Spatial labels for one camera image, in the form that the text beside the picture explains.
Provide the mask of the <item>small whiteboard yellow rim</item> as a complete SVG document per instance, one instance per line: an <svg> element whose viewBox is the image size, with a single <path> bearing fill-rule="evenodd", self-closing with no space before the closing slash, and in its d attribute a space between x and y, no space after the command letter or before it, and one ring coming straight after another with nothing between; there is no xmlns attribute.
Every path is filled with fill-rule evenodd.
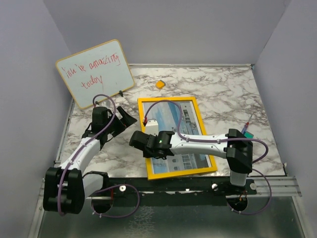
<svg viewBox="0 0 317 238"><path fill-rule="evenodd" d="M60 59L55 65L80 109L91 107L97 94L111 97L135 84L117 39Z"/></svg>

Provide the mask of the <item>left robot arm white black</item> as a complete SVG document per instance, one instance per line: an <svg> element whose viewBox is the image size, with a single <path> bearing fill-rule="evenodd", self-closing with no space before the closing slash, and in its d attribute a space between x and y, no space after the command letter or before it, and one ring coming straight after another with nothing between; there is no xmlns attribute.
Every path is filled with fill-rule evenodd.
<svg viewBox="0 0 317 238"><path fill-rule="evenodd" d="M121 106L114 111L96 107L92 122L82 135L81 142L71 156L59 167L50 167L45 174L43 208L61 214L79 214L85 199L93 194L109 191L107 174L89 172L83 175L91 160L103 146L137 122Z"/></svg>

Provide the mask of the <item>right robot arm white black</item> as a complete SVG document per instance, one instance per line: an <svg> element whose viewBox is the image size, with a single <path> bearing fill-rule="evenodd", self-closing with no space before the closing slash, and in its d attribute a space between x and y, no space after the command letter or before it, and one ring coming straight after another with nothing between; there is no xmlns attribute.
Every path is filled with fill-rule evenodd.
<svg viewBox="0 0 317 238"><path fill-rule="evenodd" d="M173 131L152 135L135 131L129 145L142 151L145 158L201 154L226 159L230 168L227 187L234 194L245 189L247 175L252 172L253 143L236 129L221 135L187 135Z"/></svg>

